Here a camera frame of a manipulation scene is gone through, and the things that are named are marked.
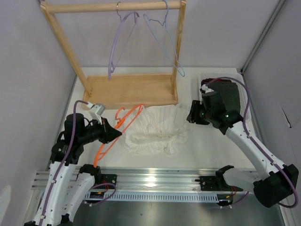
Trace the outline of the orange plastic hanger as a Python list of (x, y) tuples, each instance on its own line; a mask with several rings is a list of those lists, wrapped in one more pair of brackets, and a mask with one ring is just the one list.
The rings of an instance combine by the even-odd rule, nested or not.
[[(145, 109), (145, 104), (138, 104), (134, 106), (131, 110), (129, 110), (122, 118), (119, 117), (119, 113), (124, 111), (125, 108), (122, 107), (118, 109), (117, 113), (115, 114), (115, 121), (117, 122), (115, 129), (122, 129), (122, 133), (126, 132), (126, 130), (131, 126), (131, 124), (138, 118), (138, 116), (142, 113), (143, 109)], [(111, 150), (111, 148), (115, 145), (120, 137), (114, 139), (108, 148), (105, 150), (105, 144), (102, 144), (99, 150), (97, 151), (93, 166), (96, 168), (98, 166), (98, 162), (103, 159), (106, 154)]]

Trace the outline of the white pleated skirt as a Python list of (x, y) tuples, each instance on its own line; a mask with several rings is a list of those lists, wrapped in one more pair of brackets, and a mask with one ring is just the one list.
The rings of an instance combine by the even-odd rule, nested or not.
[(190, 138), (192, 125), (186, 121), (189, 111), (180, 105), (143, 108), (136, 119), (131, 115), (119, 142), (131, 154), (154, 156), (174, 155)]

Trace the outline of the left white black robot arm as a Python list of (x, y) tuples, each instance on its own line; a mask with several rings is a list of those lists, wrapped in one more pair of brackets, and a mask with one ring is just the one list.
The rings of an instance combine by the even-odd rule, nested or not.
[(76, 212), (91, 188), (115, 188), (114, 183), (104, 183), (100, 167), (92, 164), (84, 164), (79, 169), (75, 184), (71, 189), (68, 187), (85, 145), (96, 140), (107, 144), (121, 135), (106, 118), (85, 124), (83, 114), (69, 114), (64, 122), (64, 131), (51, 150), (50, 172), (41, 203), (33, 219), (25, 225), (72, 226)]

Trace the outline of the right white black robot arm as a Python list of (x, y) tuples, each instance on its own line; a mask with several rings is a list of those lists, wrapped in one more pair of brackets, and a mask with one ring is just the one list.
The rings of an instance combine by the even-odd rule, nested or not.
[(257, 176), (241, 171), (233, 166), (225, 166), (216, 172), (215, 186), (225, 190), (235, 186), (252, 192), (257, 200), (270, 208), (290, 195), (295, 202), (290, 208), (297, 206), (299, 198), (296, 191), (299, 171), (293, 165), (286, 165), (272, 154), (246, 125), (241, 114), (235, 110), (227, 110), (221, 95), (210, 91), (202, 95), (202, 100), (194, 100), (187, 116), (189, 123), (209, 125), (218, 129), (244, 153), (257, 171)]

